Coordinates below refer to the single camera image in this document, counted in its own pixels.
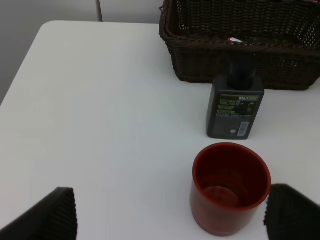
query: basket rim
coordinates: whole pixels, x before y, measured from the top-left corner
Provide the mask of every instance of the basket rim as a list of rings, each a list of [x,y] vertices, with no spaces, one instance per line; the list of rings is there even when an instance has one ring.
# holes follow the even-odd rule
[[[211,40],[211,39],[195,39],[185,36],[178,36],[169,30],[169,22],[171,18],[171,8],[174,0],[164,0],[160,18],[160,37],[169,45],[186,49],[206,49],[206,50],[225,50],[238,51],[247,53],[269,53],[269,54],[286,54],[300,55],[310,57],[320,57],[320,47],[307,47],[299,44],[283,44],[283,43],[268,43],[268,42],[232,42],[229,40]],[[290,1],[277,2],[272,4],[288,4]],[[315,2],[298,2],[303,5],[320,5]]]

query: white table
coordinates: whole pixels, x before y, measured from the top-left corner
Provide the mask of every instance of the white table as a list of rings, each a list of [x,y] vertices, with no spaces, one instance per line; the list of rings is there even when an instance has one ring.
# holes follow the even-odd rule
[[[212,240],[189,206],[211,86],[180,82],[157,24],[55,21],[0,107],[0,228],[73,187],[78,240]],[[273,183],[320,203],[320,82],[266,90],[248,140]],[[267,240],[265,204],[230,240]]]

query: white wall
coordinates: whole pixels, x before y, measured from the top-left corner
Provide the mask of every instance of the white wall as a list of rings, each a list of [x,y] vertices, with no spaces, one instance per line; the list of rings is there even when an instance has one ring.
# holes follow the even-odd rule
[[[96,0],[0,0],[0,104],[40,27],[53,20],[97,21]]]
[[[100,0],[104,22],[158,24],[164,0]]]

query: bottle cap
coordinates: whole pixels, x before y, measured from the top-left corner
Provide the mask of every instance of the bottle cap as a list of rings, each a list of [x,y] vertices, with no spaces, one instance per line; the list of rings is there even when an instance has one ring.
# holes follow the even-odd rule
[[[234,55],[231,58],[227,84],[235,90],[248,90],[256,75],[255,59],[251,55]]]

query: black bottle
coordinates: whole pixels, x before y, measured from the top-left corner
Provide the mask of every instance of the black bottle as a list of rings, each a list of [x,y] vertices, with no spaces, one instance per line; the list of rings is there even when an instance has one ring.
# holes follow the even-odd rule
[[[247,139],[265,89],[251,56],[233,56],[228,75],[212,84],[206,116],[206,133],[214,139]]]

